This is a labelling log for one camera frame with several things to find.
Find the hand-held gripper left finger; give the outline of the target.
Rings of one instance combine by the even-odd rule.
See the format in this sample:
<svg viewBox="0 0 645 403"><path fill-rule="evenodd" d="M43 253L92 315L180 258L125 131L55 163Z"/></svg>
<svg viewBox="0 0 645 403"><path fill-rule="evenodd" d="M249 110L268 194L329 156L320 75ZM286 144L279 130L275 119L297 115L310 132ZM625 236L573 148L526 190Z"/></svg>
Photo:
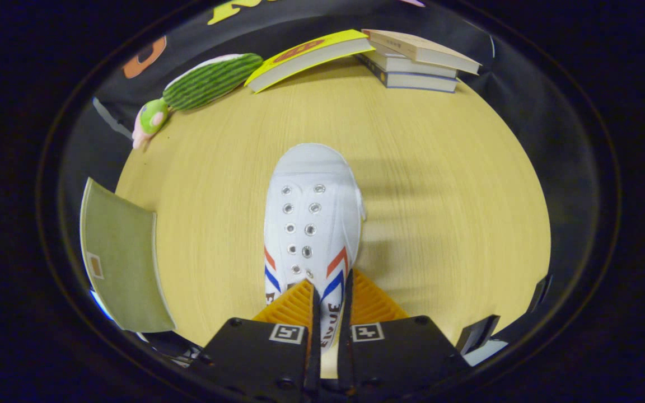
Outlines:
<svg viewBox="0 0 645 403"><path fill-rule="evenodd" d="M197 377L251 401L316 401L320 298L303 280L251 320L230 318L190 365Z"/></svg>

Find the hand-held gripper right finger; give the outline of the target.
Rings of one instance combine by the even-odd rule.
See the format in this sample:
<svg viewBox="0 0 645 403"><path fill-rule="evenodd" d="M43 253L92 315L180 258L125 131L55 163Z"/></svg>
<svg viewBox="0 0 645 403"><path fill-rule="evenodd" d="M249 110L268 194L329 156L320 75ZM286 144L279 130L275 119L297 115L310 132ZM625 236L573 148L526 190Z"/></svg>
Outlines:
<svg viewBox="0 0 645 403"><path fill-rule="evenodd" d="M349 275L345 303L338 383L352 401L417 401L469 371L430 317L405 313L358 270Z"/></svg>

